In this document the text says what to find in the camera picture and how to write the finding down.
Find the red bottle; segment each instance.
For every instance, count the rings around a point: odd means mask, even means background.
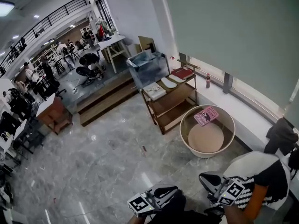
[[[207,73],[207,76],[206,76],[206,88],[210,88],[210,83],[211,83],[210,73]]]

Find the black railing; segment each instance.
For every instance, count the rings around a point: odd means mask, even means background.
[[[26,46],[33,42],[34,39],[38,38],[41,33],[53,26],[60,19],[70,15],[72,12],[84,6],[87,6],[86,0],[72,0],[42,19],[23,36],[25,39],[25,45],[22,44],[20,39],[4,58],[0,66],[7,70],[7,68],[10,67],[11,63],[20,55]]]

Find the pink book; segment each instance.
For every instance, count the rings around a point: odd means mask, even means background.
[[[204,110],[195,114],[194,118],[201,126],[204,126],[212,120],[216,119],[218,116],[219,113],[217,113],[217,111],[213,107],[208,106]]]

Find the round basket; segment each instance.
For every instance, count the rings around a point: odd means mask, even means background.
[[[210,123],[200,126],[194,115],[209,106],[213,107],[219,116]],[[200,158],[209,158],[231,144],[235,136],[235,123],[233,118],[220,107],[200,105],[184,115],[180,124],[180,135],[192,153]]]

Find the wooden stair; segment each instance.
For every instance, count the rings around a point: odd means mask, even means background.
[[[87,126],[137,93],[129,73],[115,79],[77,104],[81,125]]]

